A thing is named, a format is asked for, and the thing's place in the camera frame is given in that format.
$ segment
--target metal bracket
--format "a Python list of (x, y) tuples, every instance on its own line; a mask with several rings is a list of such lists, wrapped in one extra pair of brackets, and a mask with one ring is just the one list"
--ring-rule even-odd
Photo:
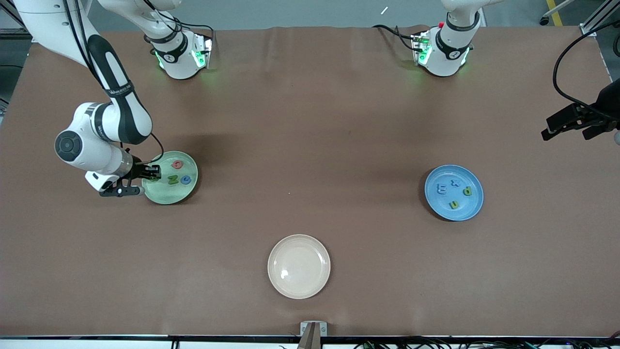
[(327, 335), (327, 322), (304, 321), (301, 328), (301, 339), (297, 349), (321, 349), (321, 337)]
[(327, 322), (325, 321), (304, 321), (299, 325), (299, 335), (303, 336), (304, 335), (304, 331), (306, 330), (306, 327), (308, 327), (309, 324), (311, 323), (316, 323), (319, 326), (319, 333), (321, 334), (321, 337), (326, 337), (327, 336)]
[(607, 18), (613, 14), (613, 12), (618, 9), (618, 5), (620, 4), (620, 0), (605, 0), (602, 1), (601, 6), (596, 9), (592, 13), (588, 19), (585, 20), (582, 27), (582, 32), (589, 32), (592, 29), (598, 27), (602, 23), (604, 23)]
[[(587, 33), (589, 30), (585, 30), (584, 24), (583, 23), (579, 23), (579, 29), (581, 30), (582, 35)], [(596, 37), (596, 32), (588, 35), (589, 37)]]

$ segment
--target plate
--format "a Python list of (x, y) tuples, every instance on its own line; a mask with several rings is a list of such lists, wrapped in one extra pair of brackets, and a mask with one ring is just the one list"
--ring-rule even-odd
[(273, 287), (292, 299), (314, 296), (327, 283), (331, 263), (325, 246), (303, 234), (278, 242), (269, 255), (267, 273)]
[[(177, 161), (182, 162), (180, 168), (178, 168), (179, 163)], [(184, 152), (173, 150), (165, 152), (161, 159), (151, 164), (161, 167), (161, 179), (155, 182), (142, 179), (144, 195), (149, 200), (157, 204), (169, 205), (185, 199), (192, 193), (198, 181), (198, 166), (191, 156)]]
[(457, 165), (435, 168), (427, 177), (424, 194), (433, 211), (455, 221), (474, 217), (484, 202), (484, 192), (478, 178)]

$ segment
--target table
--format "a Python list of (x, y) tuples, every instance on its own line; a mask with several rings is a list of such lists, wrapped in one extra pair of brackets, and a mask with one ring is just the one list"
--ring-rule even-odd
[[(620, 152), (612, 134), (539, 134), (568, 103), (551, 71), (578, 35), (481, 28), (467, 65), (437, 78), (378, 29), (218, 32), (213, 69), (174, 81), (141, 33), (106, 33), (154, 133), (200, 165), (175, 206), (99, 198), (57, 159), (75, 107), (106, 97), (34, 45), (0, 129), (0, 335), (288, 334), (308, 319), (331, 335), (611, 334)], [(559, 82), (584, 101), (609, 83), (594, 39)], [(446, 163), (482, 181), (470, 221), (425, 204), (425, 175)], [(332, 259), (302, 301), (267, 278), (294, 233)]]

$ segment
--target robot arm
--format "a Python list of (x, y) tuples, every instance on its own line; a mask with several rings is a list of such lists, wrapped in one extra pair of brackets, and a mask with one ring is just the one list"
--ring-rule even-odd
[(503, 0), (441, 0), (448, 16), (443, 27), (431, 28), (414, 38), (415, 61), (437, 76), (456, 73), (469, 53), (471, 39), (480, 27), (479, 10)]
[[(109, 103), (81, 104), (69, 127), (57, 136), (56, 153), (69, 165), (86, 170), (86, 179), (103, 196), (140, 194), (139, 187), (131, 186), (111, 193), (111, 189), (116, 189), (112, 184), (120, 183), (121, 179), (157, 178), (159, 168), (146, 166), (112, 142), (140, 144), (151, 134), (151, 117), (140, 103), (114, 49), (75, 3), (73, 0), (15, 2), (32, 36), (49, 50), (92, 67), (111, 99)], [(87, 56), (82, 55), (80, 47), (88, 47)]]
[(211, 39), (184, 30), (166, 11), (181, 0), (99, 0), (101, 6), (134, 23), (155, 48), (159, 65), (174, 79), (191, 78), (206, 67)]

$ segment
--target beige plate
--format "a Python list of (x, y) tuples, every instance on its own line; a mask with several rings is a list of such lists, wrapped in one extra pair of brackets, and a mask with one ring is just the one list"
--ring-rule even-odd
[(331, 264), (325, 246), (308, 235), (291, 235), (269, 255), (267, 273), (278, 292), (293, 299), (310, 298), (325, 286)]

